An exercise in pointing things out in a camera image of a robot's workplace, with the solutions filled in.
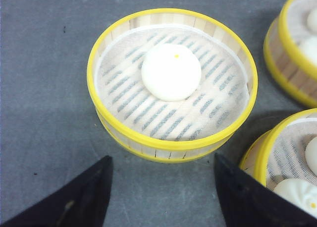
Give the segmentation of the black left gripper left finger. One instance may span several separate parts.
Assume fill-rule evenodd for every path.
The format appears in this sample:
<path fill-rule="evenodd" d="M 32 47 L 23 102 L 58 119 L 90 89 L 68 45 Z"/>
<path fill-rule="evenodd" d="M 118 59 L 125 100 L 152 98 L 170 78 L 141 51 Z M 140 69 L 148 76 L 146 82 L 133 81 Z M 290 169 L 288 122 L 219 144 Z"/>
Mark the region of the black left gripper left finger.
<path fill-rule="evenodd" d="M 3 227 L 101 227 L 111 196 L 112 157 L 104 156 L 64 187 Z"/>

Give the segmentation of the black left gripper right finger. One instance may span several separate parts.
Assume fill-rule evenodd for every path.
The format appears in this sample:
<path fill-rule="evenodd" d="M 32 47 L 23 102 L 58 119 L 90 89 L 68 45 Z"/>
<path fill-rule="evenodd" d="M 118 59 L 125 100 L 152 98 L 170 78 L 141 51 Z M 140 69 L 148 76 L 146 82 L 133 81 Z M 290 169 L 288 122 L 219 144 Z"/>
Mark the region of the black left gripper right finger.
<path fill-rule="evenodd" d="M 228 227 L 315 227 L 307 212 L 265 188 L 225 156 L 214 156 L 216 191 Z"/>

